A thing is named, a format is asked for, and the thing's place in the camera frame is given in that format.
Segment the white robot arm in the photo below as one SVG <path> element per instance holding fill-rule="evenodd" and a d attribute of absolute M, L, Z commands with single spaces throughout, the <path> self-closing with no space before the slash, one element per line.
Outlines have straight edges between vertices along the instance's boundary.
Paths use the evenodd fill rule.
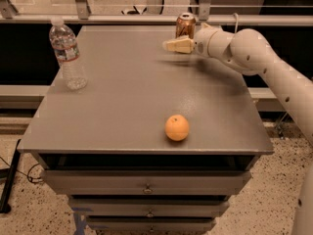
<path fill-rule="evenodd" d="M 230 33 L 202 23 L 192 38 L 183 35 L 167 40 L 163 48 L 178 53 L 195 52 L 241 74 L 259 75 L 306 140 L 313 143 L 313 83 L 283 61 L 260 32 L 247 28 Z M 290 235 L 313 235 L 313 164 L 305 164 L 298 176 L 296 170 L 287 169 L 292 158 L 289 154 L 281 162 L 274 162 L 274 169 L 286 173 L 291 185 L 301 181 Z"/>

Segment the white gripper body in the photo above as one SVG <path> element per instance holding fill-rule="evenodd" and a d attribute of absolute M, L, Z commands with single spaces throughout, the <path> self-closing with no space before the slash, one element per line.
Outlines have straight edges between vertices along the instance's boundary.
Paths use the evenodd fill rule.
<path fill-rule="evenodd" d="M 229 45 L 233 36 L 233 33 L 224 31 L 220 26 L 201 23 L 194 35 L 194 49 L 204 57 L 226 59 L 230 56 Z"/>

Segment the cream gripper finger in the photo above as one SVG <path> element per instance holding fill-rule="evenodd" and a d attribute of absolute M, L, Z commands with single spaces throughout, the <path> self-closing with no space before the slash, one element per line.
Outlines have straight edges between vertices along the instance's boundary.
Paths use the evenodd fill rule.
<path fill-rule="evenodd" d="M 194 51 L 194 40 L 184 35 L 164 41 L 162 47 L 166 51 L 190 54 Z"/>

